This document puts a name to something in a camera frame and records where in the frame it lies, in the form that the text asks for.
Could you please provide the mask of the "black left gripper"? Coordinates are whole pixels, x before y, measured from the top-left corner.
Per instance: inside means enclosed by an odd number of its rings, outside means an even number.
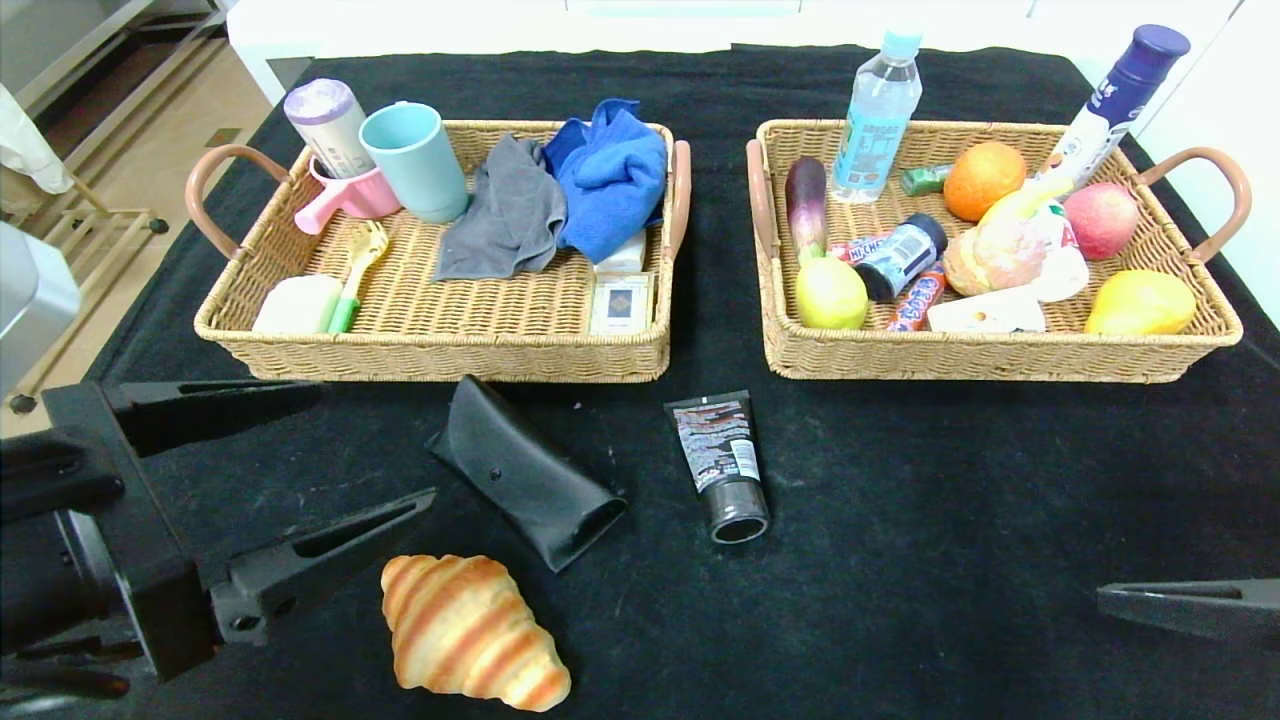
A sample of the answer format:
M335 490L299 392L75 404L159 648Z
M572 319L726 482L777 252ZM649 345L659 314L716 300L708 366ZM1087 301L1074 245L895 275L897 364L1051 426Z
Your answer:
M88 380L45 391L51 427L3 442L3 680L118 682L68 662L82 652L95 662L143 657L166 682L212 659L218 632L225 644L265 646L300 610L388 559L428 514L434 488L237 553L207 597L141 469L142 457L325 397L326 384L311 380Z

